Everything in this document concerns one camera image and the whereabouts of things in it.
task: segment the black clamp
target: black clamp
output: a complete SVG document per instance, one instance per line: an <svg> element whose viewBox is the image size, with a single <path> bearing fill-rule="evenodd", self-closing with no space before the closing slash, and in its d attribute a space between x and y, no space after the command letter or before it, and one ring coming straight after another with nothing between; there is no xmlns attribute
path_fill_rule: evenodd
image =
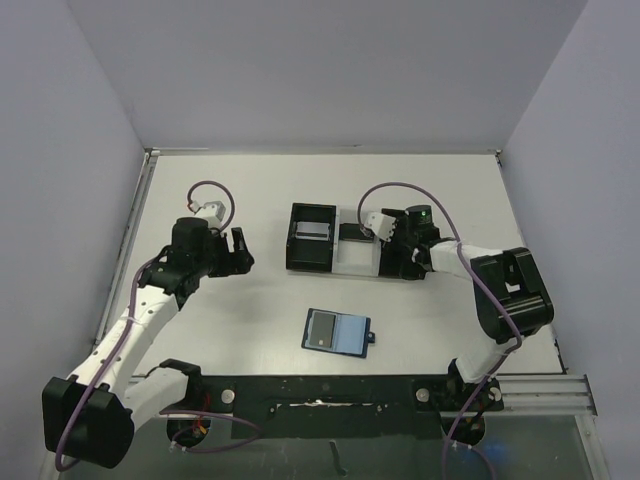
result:
<svg viewBox="0 0 640 480"><path fill-rule="evenodd" d="M234 251L229 251L227 235L210 230L206 220L186 217L176 221L171 244L140 277L140 288L151 285L175 295L178 308L200 287L203 277L228 277L249 273L255 263L247 249L241 228L232 228Z"/></svg>

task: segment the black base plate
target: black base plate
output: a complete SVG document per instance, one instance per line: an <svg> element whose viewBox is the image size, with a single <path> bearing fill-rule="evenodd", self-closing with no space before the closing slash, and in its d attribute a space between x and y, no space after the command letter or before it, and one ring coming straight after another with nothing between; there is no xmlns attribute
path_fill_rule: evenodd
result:
<svg viewBox="0 0 640 480"><path fill-rule="evenodd" d="M260 425L263 438L404 434L437 439L442 437L440 412L455 412L466 400L451 393L447 375L204 376L203 383L211 395L212 412L233 413ZM418 401L416 391L421 388L429 390L428 402ZM235 392L231 404L221 400L226 389ZM480 395L469 411L488 402ZM490 410L503 408L499 402ZM234 423L233 438L253 433Z"/></svg>

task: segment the glass panel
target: glass panel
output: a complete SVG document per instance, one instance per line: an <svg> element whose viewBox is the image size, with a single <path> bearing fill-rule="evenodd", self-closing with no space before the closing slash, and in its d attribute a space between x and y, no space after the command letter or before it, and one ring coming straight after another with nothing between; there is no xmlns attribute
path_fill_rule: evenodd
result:
<svg viewBox="0 0 640 480"><path fill-rule="evenodd" d="M440 480L441 441L394 436L337 440L339 459L327 440L260 440L236 451L212 455L170 453L165 421L153 420L136 434L123 462L113 470L80 464L61 480ZM214 421L202 447L224 444L228 422ZM487 418L479 448L499 479L592 479L574 417ZM451 450L449 480L489 479L474 452Z"/></svg>

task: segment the gray wall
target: gray wall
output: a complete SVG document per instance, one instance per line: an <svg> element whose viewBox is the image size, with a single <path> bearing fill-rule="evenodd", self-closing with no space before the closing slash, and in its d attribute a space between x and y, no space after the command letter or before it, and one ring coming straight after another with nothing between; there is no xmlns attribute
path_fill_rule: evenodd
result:
<svg viewBox="0 0 640 480"><path fill-rule="evenodd" d="M613 478L638 478L640 3L590 0L505 149L524 237L587 372Z"/></svg>
<svg viewBox="0 0 640 480"><path fill-rule="evenodd" d="M142 149L62 0L0 6L0 477L37 478L40 392L89 351Z"/></svg>
<svg viewBox="0 0 640 480"><path fill-rule="evenodd" d="M585 0L68 0L145 146L504 146Z"/></svg>

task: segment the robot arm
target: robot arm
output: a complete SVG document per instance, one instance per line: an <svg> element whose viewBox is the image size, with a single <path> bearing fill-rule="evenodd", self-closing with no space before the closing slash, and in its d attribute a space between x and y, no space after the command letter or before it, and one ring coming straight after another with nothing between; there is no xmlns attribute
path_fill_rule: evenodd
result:
<svg viewBox="0 0 640 480"><path fill-rule="evenodd" d="M162 328L184 306L203 277L242 275L251 270L242 229L231 229L234 250L220 231L224 206L211 202L195 207L193 217L180 218L172 229L171 244L145 264L135 294L135 318L128 309L92 352L66 379L52 378L42 392L45 444L59 448L63 431L85 390L108 363L64 443L63 453L79 460L113 468L126 454L134 432L169 405L199 407L202 402L200 369L167 360L142 382L127 388L142 357ZM109 356L123 342L117 356Z"/></svg>
<svg viewBox="0 0 640 480"><path fill-rule="evenodd" d="M440 238L431 207L370 213L365 227L385 242L383 248L402 252L404 278L424 278L443 272L471 280L458 258L458 243ZM520 335L534 335L553 320L553 304L531 252L526 248L495 250L463 245L462 254L514 321ZM454 374L464 384L476 384L515 344L513 332L486 294L474 283L478 321L484 332L454 360Z"/></svg>

